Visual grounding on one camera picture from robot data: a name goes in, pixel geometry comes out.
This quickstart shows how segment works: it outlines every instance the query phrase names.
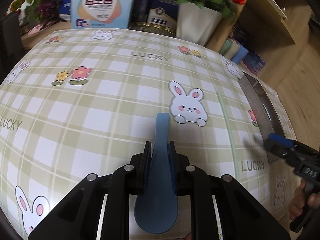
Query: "yellow flower illustration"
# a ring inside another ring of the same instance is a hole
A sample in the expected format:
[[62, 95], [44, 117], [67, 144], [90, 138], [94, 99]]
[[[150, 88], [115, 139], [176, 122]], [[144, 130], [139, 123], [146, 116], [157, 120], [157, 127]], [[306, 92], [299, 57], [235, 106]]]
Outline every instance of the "yellow flower illustration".
[[197, 57], [200, 56], [200, 52], [197, 51], [197, 50], [194, 50], [194, 49], [193, 49], [193, 50], [191, 51], [191, 53], [192, 53], [193, 55], [197, 56]]
[[68, 71], [60, 72], [58, 73], [55, 81], [64, 81], [69, 75], [70, 73]]

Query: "flower pot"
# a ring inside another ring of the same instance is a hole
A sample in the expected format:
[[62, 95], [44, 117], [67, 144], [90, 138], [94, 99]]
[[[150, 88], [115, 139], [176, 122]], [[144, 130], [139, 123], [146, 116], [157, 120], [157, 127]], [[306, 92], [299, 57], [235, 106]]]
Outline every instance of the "flower pot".
[[218, 26], [222, 13], [209, 8], [200, 9], [194, 3], [179, 6], [176, 37], [204, 46]]

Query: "light blue box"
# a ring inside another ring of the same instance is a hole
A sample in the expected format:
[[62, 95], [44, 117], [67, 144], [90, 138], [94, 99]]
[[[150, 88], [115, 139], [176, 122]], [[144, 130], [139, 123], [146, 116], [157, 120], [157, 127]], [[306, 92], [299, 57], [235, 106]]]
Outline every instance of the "light blue box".
[[129, 25], [133, 0], [72, 0], [73, 29], [122, 28]]

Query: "wooden floor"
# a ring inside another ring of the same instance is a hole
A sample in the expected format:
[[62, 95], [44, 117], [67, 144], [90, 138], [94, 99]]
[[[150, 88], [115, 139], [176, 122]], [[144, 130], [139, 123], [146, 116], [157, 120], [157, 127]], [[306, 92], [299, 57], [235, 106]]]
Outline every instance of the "wooden floor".
[[309, 43], [287, 77], [276, 88], [297, 140], [320, 146], [320, 33]]

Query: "checkered tablecloth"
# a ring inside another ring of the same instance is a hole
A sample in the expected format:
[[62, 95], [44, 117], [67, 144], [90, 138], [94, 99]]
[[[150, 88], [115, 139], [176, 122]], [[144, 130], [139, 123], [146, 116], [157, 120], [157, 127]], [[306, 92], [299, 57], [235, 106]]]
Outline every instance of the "checkered tablecloth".
[[[127, 164], [143, 151], [145, 141], [154, 141], [156, 114], [170, 112], [168, 83], [176, 81], [186, 93], [202, 90], [200, 102], [208, 114], [205, 126], [180, 124], [171, 115], [169, 140], [177, 152], [210, 175], [236, 177], [279, 220], [295, 183], [284, 162], [268, 163], [237, 80], [221, 55], [175, 38], [123, 29], [52, 33], [0, 86], [0, 206], [27, 239], [36, 220], [22, 219], [16, 186], [26, 196], [26, 212], [34, 211], [38, 196], [52, 209], [87, 174], [110, 174]], [[293, 137], [279, 99], [264, 86]], [[275, 209], [277, 176], [280, 181], [285, 177], [285, 201]], [[175, 226], [163, 235], [149, 235], [134, 221], [132, 197], [130, 238], [185, 236], [189, 203], [188, 197], [179, 197]]]

